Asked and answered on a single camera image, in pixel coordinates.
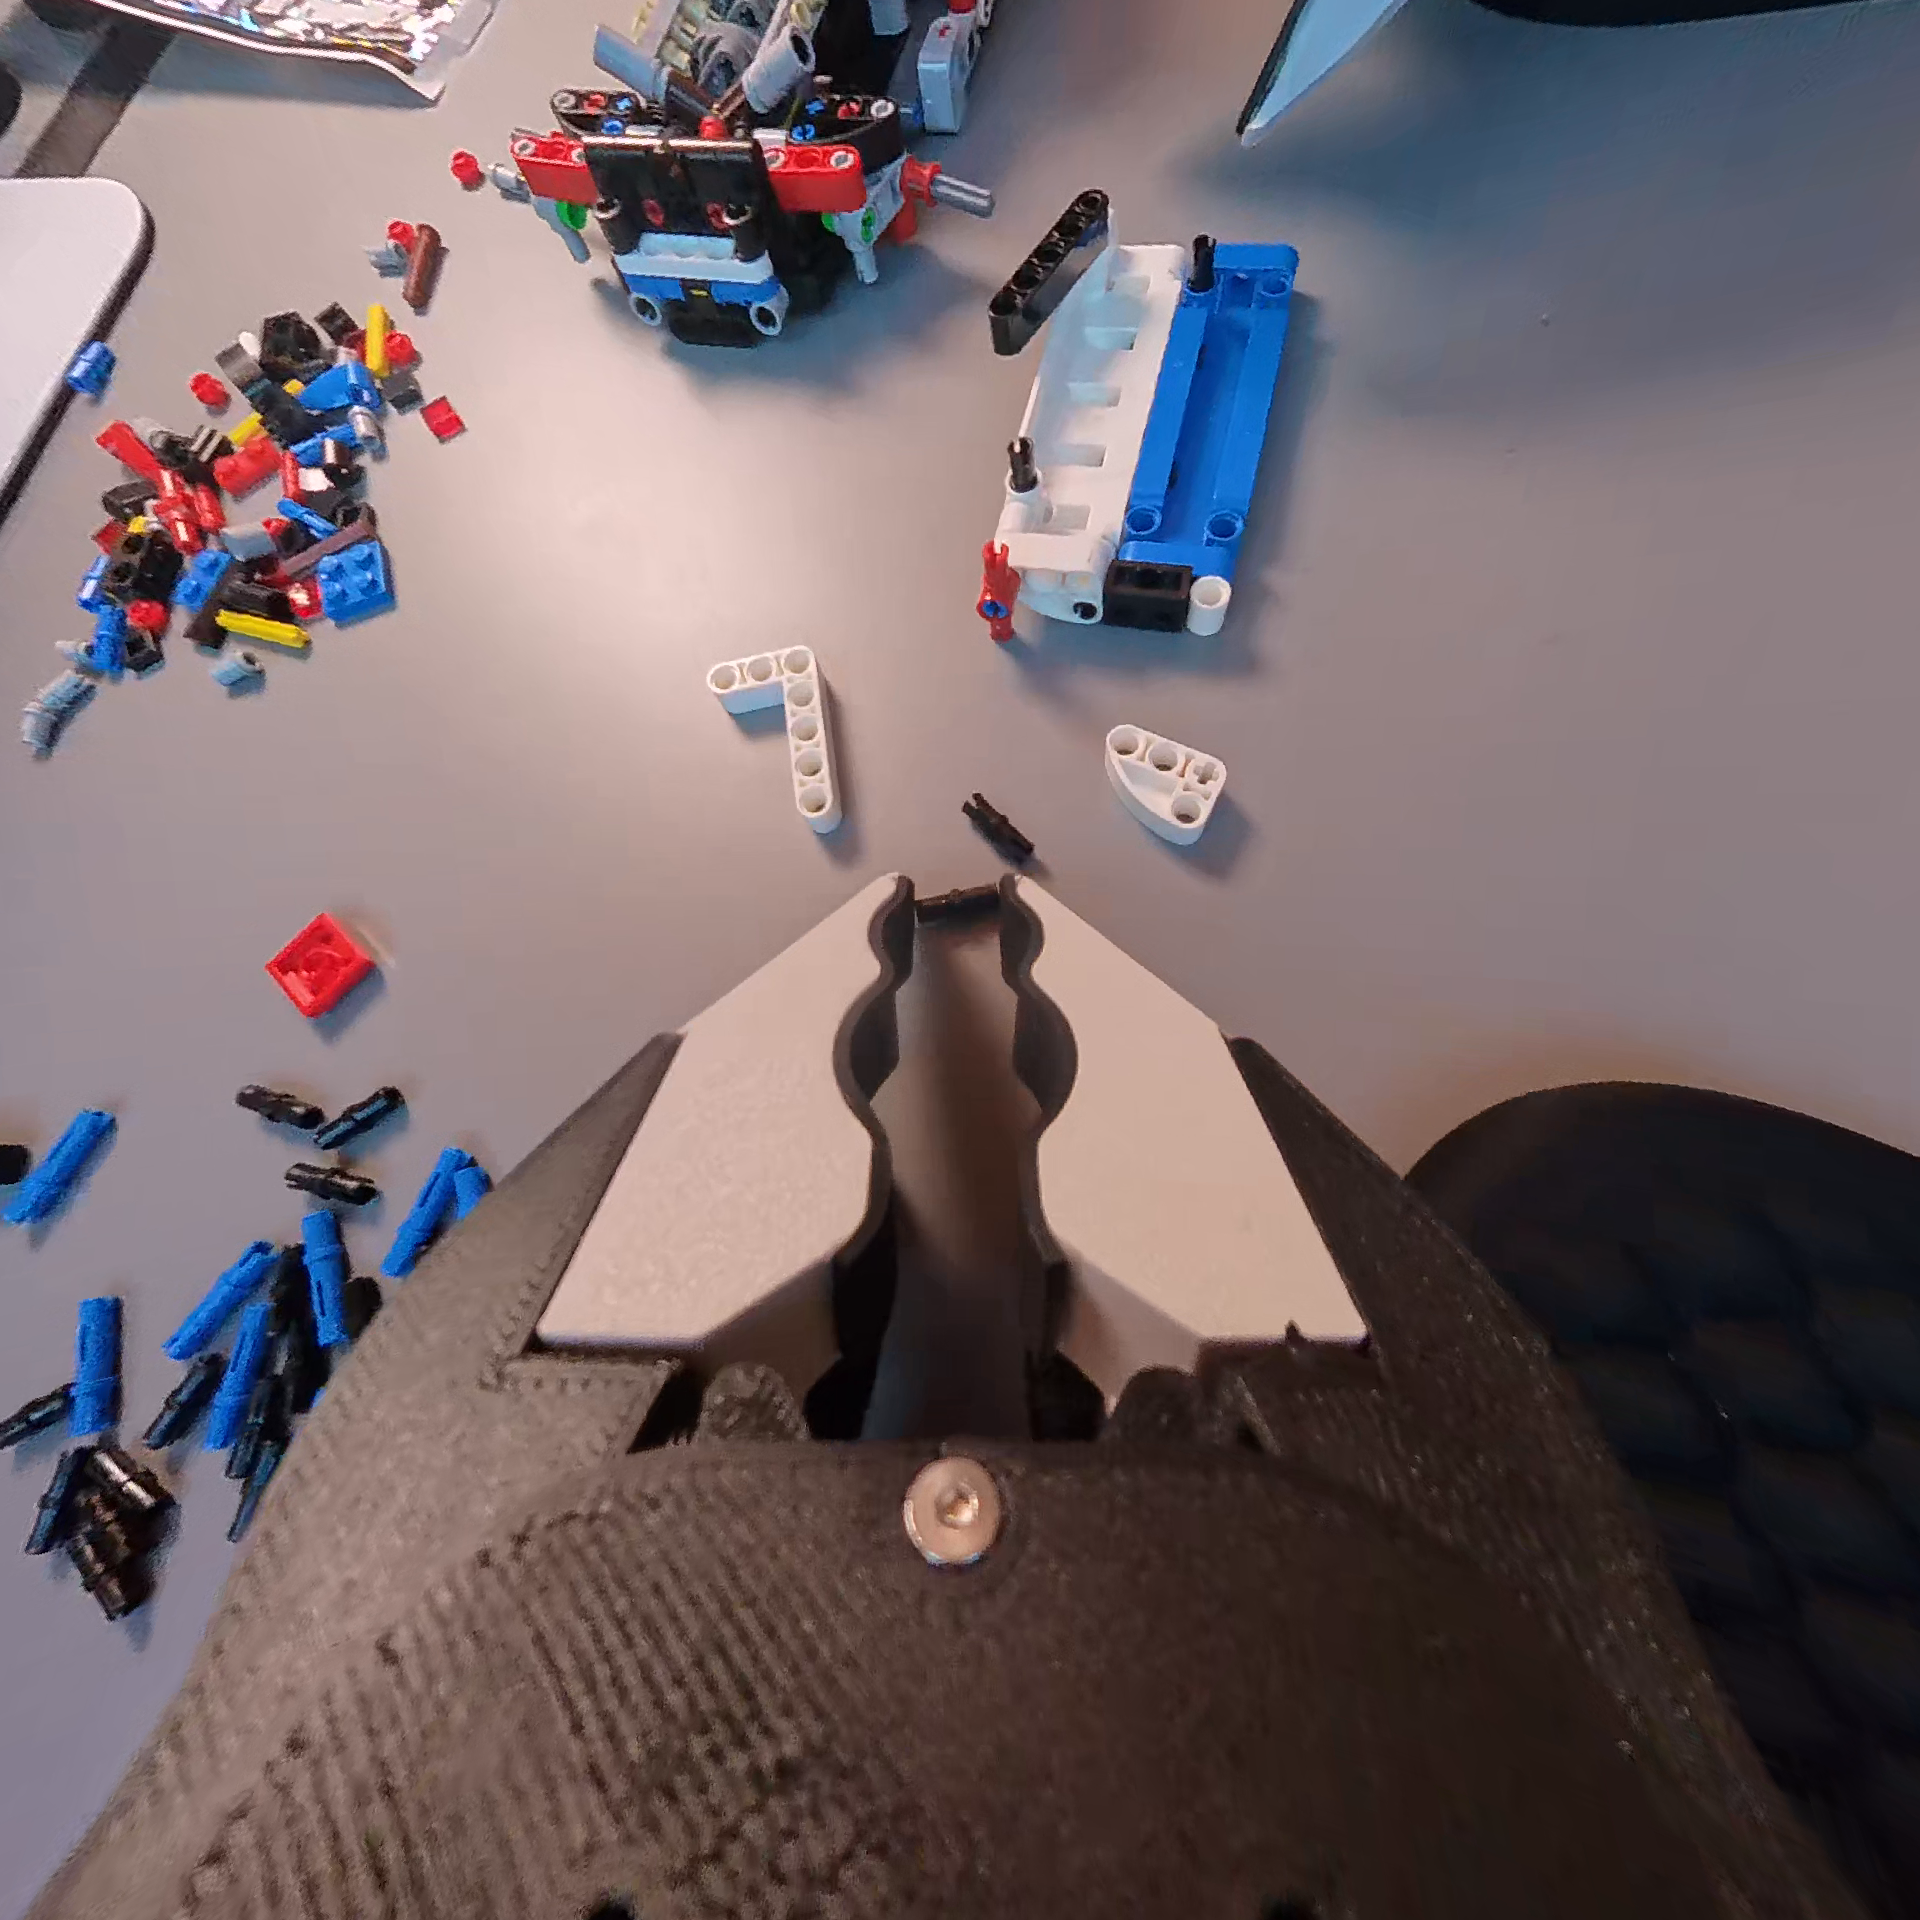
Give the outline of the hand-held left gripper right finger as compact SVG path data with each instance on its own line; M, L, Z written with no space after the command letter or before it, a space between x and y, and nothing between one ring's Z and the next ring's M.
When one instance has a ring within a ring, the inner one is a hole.
M1000 884L1041 1355L1098 1394L1368 1325L1229 1040L1031 877Z

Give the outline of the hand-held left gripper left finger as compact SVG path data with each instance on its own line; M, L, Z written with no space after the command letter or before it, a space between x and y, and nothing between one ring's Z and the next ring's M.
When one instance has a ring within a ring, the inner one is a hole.
M889 1204L873 1100L915 944L912 883L885 874L681 1029L537 1321L547 1349L792 1386L852 1354L834 1290Z

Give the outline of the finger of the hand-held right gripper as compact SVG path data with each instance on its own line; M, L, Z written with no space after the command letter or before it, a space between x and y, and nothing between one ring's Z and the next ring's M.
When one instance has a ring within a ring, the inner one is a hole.
M1284 2L1252 90L1240 109L1237 143L1252 148L1275 122L1320 87L1409 2Z

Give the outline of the long black lego beam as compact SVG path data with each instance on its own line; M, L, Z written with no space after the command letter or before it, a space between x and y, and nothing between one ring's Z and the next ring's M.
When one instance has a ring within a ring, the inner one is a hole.
M992 352L1020 354L1112 242L1112 196L1103 187L1077 195L989 299Z

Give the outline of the blue and white lego panel assembly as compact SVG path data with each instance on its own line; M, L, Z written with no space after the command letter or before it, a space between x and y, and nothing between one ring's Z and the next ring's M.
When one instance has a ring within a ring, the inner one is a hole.
M1107 536L1114 560L1234 576L1300 268L1284 242L1112 247L1041 344L994 543Z

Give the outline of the white angled lego beam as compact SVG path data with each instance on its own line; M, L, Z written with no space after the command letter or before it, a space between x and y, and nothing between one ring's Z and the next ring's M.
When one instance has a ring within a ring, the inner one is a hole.
M827 685L813 650L787 643L714 663L706 685L735 719L780 716L796 810L817 834L837 832L843 797L834 771Z

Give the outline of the pile of blue black lego pins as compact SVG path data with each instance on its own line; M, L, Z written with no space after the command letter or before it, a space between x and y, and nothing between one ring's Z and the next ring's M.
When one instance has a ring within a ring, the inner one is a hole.
M163 1459L189 1442L223 1459L235 1489L227 1540L240 1543L335 1362L378 1317L380 1283L407 1280L444 1232L492 1193L473 1153L444 1147L402 1211L378 1275L359 1275L345 1215L371 1209L383 1192L347 1153L400 1120L404 1093L380 1087L327 1111L296 1090L247 1083L234 1105L306 1147L306 1159L281 1176L305 1201L298 1237L249 1241L168 1335L163 1354L177 1378L133 1444L122 1434L127 1304L116 1295L80 1304L67 1381L9 1410L2 1425L5 1450L64 1434L23 1551L63 1562L109 1624L131 1619L153 1596L155 1556L177 1524Z

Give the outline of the white triangular lego beam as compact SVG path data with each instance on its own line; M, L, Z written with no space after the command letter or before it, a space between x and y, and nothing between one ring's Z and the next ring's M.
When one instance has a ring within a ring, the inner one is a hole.
M1137 725L1107 735L1105 769L1127 811L1177 848L1200 840L1227 785L1223 759Z
M1009 563L1017 575L1015 609L1020 620L1049 617L1075 627L1096 627L1105 617L1105 589L1114 565L1112 536L1017 532L1007 540Z

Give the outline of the partly built lego car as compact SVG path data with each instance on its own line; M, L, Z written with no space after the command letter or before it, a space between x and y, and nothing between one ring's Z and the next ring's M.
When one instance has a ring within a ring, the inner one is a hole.
M632 313L684 345L754 348L819 313L923 208L989 219L988 187L916 156L964 127L994 2L637 5L594 81L507 164L577 260L600 232Z

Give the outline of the pile of mixed lego pieces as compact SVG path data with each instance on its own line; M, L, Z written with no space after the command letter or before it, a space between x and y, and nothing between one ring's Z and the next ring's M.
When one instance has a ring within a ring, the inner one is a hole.
M268 315L194 373L189 431L109 419L104 491L76 588L80 627L20 709L18 738L49 762L108 688L149 681L180 651L239 705L269 663L305 659L323 624L395 609L373 471L395 419L418 417L418 348L385 301Z

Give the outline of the lego sticker sheet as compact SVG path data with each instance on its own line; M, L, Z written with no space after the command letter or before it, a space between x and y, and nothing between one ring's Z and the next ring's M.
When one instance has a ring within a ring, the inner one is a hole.
M368 67L433 106L496 2L99 2L96 10L229 50Z

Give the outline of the black padded wrist rest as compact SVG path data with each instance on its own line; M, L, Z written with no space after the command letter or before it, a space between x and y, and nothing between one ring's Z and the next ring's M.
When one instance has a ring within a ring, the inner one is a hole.
M1588 1404L1771 1778L1916 1916L1916 1156L1596 1083L1466 1120L1409 1185Z

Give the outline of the white book stand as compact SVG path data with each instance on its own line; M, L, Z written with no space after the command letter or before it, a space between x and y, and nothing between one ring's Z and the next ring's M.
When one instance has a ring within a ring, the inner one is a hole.
M5 516L74 401L68 363L112 328L151 252L153 217L127 184L2 180Z

